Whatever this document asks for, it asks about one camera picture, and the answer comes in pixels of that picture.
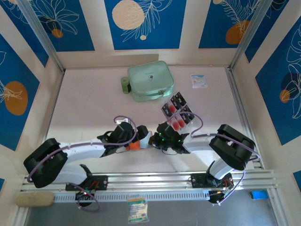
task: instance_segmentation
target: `metal frame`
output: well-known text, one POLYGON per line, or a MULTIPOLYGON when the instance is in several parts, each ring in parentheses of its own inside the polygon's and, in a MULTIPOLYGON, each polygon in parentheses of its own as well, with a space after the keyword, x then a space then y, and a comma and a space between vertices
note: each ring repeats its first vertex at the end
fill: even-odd
MULTIPOLYGON (((151 201, 164 200, 207 200, 209 191, 220 188, 192 188, 192 173, 205 171, 162 172, 162 173, 93 173, 107 175, 106 191, 97 191, 96 196, 101 202, 122 202, 131 194, 149 196, 151 201)), ((237 184, 242 172, 232 172, 233 183, 237 184)), ((22 193, 49 191, 55 194, 55 202, 76 202, 75 192, 65 191, 65 183, 51 184, 44 188, 36 188, 24 179, 22 193)), ((276 174, 273 170, 246 170, 246 176, 238 189, 266 189, 278 187, 276 174)))
POLYGON ((242 37, 242 39, 236 49, 235 55, 229 66, 230 69, 235 69, 235 66, 237 65, 237 63, 239 62, 239 60, 245 53, 247 47, 249 46, 252 38, 254 37, 260 23, 262 22, 264 16, 266 15, 268 9, 270 8, 270 6, 272 4, 272 2, 273 2, 273 0, 262 0, 261 3, 259 4, 244 36, 242 37))
MULTIPOLYGON (((237 83, 236 83, 235 72, 233 72, 231 69, 229 69, 227 76, 228 76, 229 82, 231 84, 232 94, 235 97, 234 99, 237 101, 236 104, 237 104, 237 108, 239 111, 238 113, 240 115, 242 123, 244 123, 244 126, 246 127, 246 133, 252 138, 252 140, 255 142, 256 146, 258 147, 258 144, 255 139, 255 135, 254 135, 253 131, 251 130, 248 116, 247 116, 245 108, 244 108, 245 105, 243 103, 242 98, 239 95, 239 87, 237 86, 237 83)), ((258 161, 261 165, 261 168, 265 169, 264 159, 260 158, 258 161)), ((281 226, 290 225, 288 216, 286 216, 284 203, 281 201, 281 196, 279 195, 277 188, 267 188, 267 191, 268 191, 270 201, 271 201, 278 224, 281 226)))
MULTIPOLYGON (((235 77, 234 77, 231 69, 229 69, 229 68, 226 69, 226 73, 227 73, 228 81, 229 81, 229 84, 230 84, 230 87, 231 87, 232 95, 234 97, 236 108, 237 108, 237 111, 238 111, 238 114, 239 114, 240 122, 243 125, 243 129, 245 131, 245 134, 255 142, 257 152, 260 155, 260 150, 258 148, 258 144, 256 142, 255 135, 254 135, 254 133, 251 129, 248 117, 246 115, 246 111, 245 111, 245 108, 244 108, 243 101, 242 101, 242 99, 239 95, 239 90, 238 90, 238 87, 237 87, 235 77)), ((264 164, 262 163, 261 158, 258 159, 258 160, 254 160, 253 164, 254 164, 255 169, 264 169, 264 164)))

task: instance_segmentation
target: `white leaf drawing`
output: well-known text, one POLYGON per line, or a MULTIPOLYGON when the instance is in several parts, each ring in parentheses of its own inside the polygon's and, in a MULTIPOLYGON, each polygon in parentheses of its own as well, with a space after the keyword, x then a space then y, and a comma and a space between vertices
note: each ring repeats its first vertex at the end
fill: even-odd
MULTIPOLYGON (((6 52, 0 51, 0 65, 3 64, 5 60, 6 52)), ((17 98, 19 100, 22 100, 22 97, 20 96, 22 91, 20 92, 14 92, 7 87, 1 82, 0 80, 0 103, 2 103, 5 99, 9 100, 10 97, 17 98)))
POLYGON ((168 0, 168 3, 163 6, 163 2, 166 0, 139 0, 137 3, 141 7, 144 13, 143 23, 135 29, 124 30, 121 36, 125 36, 123 42, 130 38, 139 38, 141 36, 147 37, 153 29, 156 28, 156 24, 160 24, 159 12, 165 10, 173 0, 168 0))
MULTIPOLYGON (((8 0, 1 1, 5 3, 6 7, 10 9, 11 13, 16 18, 27 24, 27 21, 16 4, 13 4, 8 0)), ((31 0, 29 3, 38 18, 40 18, 40 22, 46 24, 46 27, 50 31, 53 29, 58 29, 72 32, 75 35, 78 33, 77 28, 74 24, 72 24, 72 22, 75 22, 79 19, 79 14, 65 9, 65 0, 31 0)))
POLYGON ((224 6, 224 11, 228 17, 232 20, 233 24, 239 24, 243 18, 243 8, 240 4, 240 0, 224 0, 221 3, 224 6))
POLYGON ((289 63, 288 70, 291 74, 291 81, 285 87, 286 91, 282 91, 284 94, 280 95, 281 101, 287 103, 289 100, 293 100, 292 118, 298 119, 301 117, 301 25, 292 37, 286 60, 289 63))
POLYGON ((4 62, 5 55, 6 55, 6 52, 0 51, 0 65, 4 62))

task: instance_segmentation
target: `floral illustration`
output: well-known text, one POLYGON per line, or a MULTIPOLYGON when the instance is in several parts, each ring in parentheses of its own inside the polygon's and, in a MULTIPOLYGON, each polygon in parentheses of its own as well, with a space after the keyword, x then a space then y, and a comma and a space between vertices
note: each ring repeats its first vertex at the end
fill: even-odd
MULTIPOLYGON (((0 51, 0 66, 5 60, 6 52, 0 51)), ((5 102, 9 112, 22 115, 27 107, 27 91, 23 84, 11 81, 6 86, 0 80, 0 103, 5 102)))
MULTIPOLYGON (((12 14, 27 24, 23 14, 13 0, 2 0, 12 14)), ((72 22, 79 19, 79 14, 67 10, 65 0, 31 0, 29 1, 45 31, 56 38, 63 37, 63 31, 77 34, 72 22)))
POLYGON ((113 9, 114 23, 124 32, 123 42, 130 38, 146 40, 156 24, 160 24, 159 12, 173 0, 121 0, 113 9))
MULTIPOLYGON (((266 14, 270 18, 271 11, 280 10, 287 0, 274 0, 266 14)), ((226 34, 228 44, 239 44, 250 20, 258 8, 261 0, 248 0, 246 6, 242 6, 241 0, 213 0, 214 4, 223 6, 226 16, 230 17, 234 24, 226 34)))
POLYGON ((293 35, 286 60, 289 73, 282 80, 280 100, 288 103, 292 100, 293 119, 301 116, 301 25, 293 35))

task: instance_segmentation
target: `purple cable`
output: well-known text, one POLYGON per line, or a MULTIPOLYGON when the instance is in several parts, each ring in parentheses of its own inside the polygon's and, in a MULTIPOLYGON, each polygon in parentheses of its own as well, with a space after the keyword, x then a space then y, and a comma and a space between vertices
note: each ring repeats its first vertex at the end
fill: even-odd
MULTIPOLYGON (((132 122, 132 124, 134 125, 134 127, 135 127, 135 132, 134 132, 134 135, 133 135, 133 137, 132 137, 131 139, 129 139, 128 141, 123 142, 123 143, 102 143, 102 142, 95 142, 95 143, 92 143, 92 144, 91 144, 91 142, 86 142, 86 143, 74 144, 74 145, 70 145, 70 146, 65 146, 65 147, 59 148, 59 149, 53 151, 52 153, 48 154, 44 159, 42 159, 42 160, 41 160, 41 161, 33 168, 33 170, 29 173, 29 175, 28 175, 28 177, 27 177, 27 182, 28 182, 28 183, 32 183, 31 178, 32 178, 33 174, 38 170, 38 168, 39 168, 45 161, 47 161, 49 158, 51 158, 51 156, 55 155, 56 153, 58 153, 58 152, 60 152, 60 151, 63 151, 63 150, 66 150, 66 149, 69 149, 69 148, 72 148, 72 147, 81 147, 81 146, 87 146, 87 145, 116 145, 116 146, 120 146, 120 145, 126 145, 126 144, 129 144, 129 143, 136 137, 136 134, 137 134, 137 127, 136 127, 136 124, 134 123, 134 121, 133 121, 131 118, 129 118, 129 117, 127 117, 127 116, 124 116, 124 115, 118 115, 118 116, 116 116, 116 117, 114 118, 114 123, 116 123, 116 119, 119 118, 119 117, 123 117, 123 118, 129 119, 129 120, 132 122)), ((78 185, 75 185, 75 184, 73 184, 73 183, 70 183, 70 184, 74 185, 75 187, 77 187, 77 188, 80 189, 81 191, 86 192, 90 197, 92 197, 92 198, 96 201, 97 205, 100 206, 99 202, 98 202, 98 201, 93 197, 93 195, 91 195, 89 192, 85 191, 83 188, 81 188, 81 187, 78 186, 78 185)), ((95 212, 95 211, 98 211, 99 208, 98 208, 97 210, 88 210, 88 209, 85 209, 85 210, 86 210, 86 211, 95 212)))
POLYGON ((99 201, 93 196, 93 195, 91 195, 91 193, 89 193, 89 192, 87 192, 85 189, 83 189, 82 187, 80 187, 80 186, 78 186, 78 185, 76 185, 76 184, 74 184, 74 183, 70 183, 72 186, 74 186, 74 187, 76 187, 76 188, 78 188, 79 190, 81 190, 82 192, 84 192, 84 193, 87 193, 87 195, 89 195, 93 200, 95 200, 95 202, 96 202, 96 204, 97 204, 97 209, 95 209, 95 210, 90 210, 90 209, 87 209, 87 208, 83 208, 83 207, 81 207, 80 205, 79 205, 79 199, 78 199, 78 201, 77 201, 77 205, 79 206, 79 209, 80 210, 83 210, 83 211, 86 211, 86 212, 98 212, 98 210, 100 209, 100 203, 99 203, 99 201))
POLYGON ((192 113, 192 112, 178 112, 178 113, 172 115, 171 117, 169 117, 165 122, 168 122, 169 120, 171 120, 172 118, 174 118, 175 116, 180 115, 180 114, 192 114, 192 115, 196 116, 198 119, 200 119, 200 121, 202 123, 202 125, 199 128, 197 128, 197 129, 195 129, 194 131, 191 132, 190 136, 192 136, 195 132, 197 132, 198 130, 200 130, 204 126, 204 122, 201 119, 201 117, 199 117, 197 114, 192 113))
POLYGON ((258 154, 256 151, 254 151, 252 148, 250 148, 250 147, 244 145, 243 143, 241 143, 241 142, 239 142, 239 141, 237 141, 237 140, 234 140, 234 139, 232 139, 232 138, 230 138, 230 137, 228 137, 228 136, 226 136, 226 135, 223 135, 223 134, 218 134, 218 133, 210 133, 209 135, 207 135, 207 134, 200 134, 200 135, 195 135, 195 136, 193 136, 193 138, 199 138, 199 137, 214 137, 214 136, 222 137, 222 138, 225 138, 225 139, 227 139, 227 140, 229 140, 229 141, 232 141, 233 143, 235 143, 235 144, 237 144, 237 145, 239 145, 239 146, 245 148, 246 150, 252 152, 253 154, 255 154, 256 157, 251 158, 249 161, 253 161, 253 160, 256 160, 256 159, 259 159, 259 158, 260 158, 259 154, 258 154))
MULTIPOLYGON (((208 134, 200 134, 200 135, 195 135, 195 136, 193 136, 193 138, 200 138, 200 137, 214 137, 214 136, 222 137, 222 138, 225 138, 225 139, 227 139, 227 140, 229 140, 229 141, 232 141, 233 143, 235 143, 235 144, 237 144, 237 145, 240 145, 241 147, 243 147, 243 148, 245 148, 246 150, 250 151, 251 153, 255 154, 256 157, 251 158, 249 161, 256 160, 256 159, 259 159, 259 158, 260 158, 259 154, 258 154, 256 151, 254 151, 252 148, 250 148, 250 147, 244 145, 243 143, 241 143, 241 142, 239 142, 239 141, 237 141, 237 140, 234 140, 234 139, 232 139, 232 138, 230 138, 230 137, 228 137, 228 136, 226 136, 226 135, 223 135, 223 134, 218 134, 218 133, 210 133, 209 135, 208 135, 208 134)), ((224 197, 224 198, 218 203, 219 205, 221 205, 221 204, 222 204, 222 203, 223 203, 223 202, 224 202, 224 201, 225 201, 225 200, 226 200, 226 199, 227 199, 227 198, 235 191, 235 189, 236 189, 236 188, 239 186, 239 184, 243 181, 245 175, 246 175, 246 172, 243 171, 243 176, 241 177, 241 179, 239 180, 239 182, 234 186, 234 188, 229 192, 229 194, 228 194, 226 197, 224 197)))
POLYGON ((226 197, 224 197, 220 202, 218 202, 218 205, 221 205, 235 191, 235 189, 239 186, 239 184, 245 178, 245 175, 246 175, 246 172, 243 171, 243 176, 241 177, 241 179, 239 180, 239 182, 234 186, 234 188, 229 192, 229 194, 226 197))

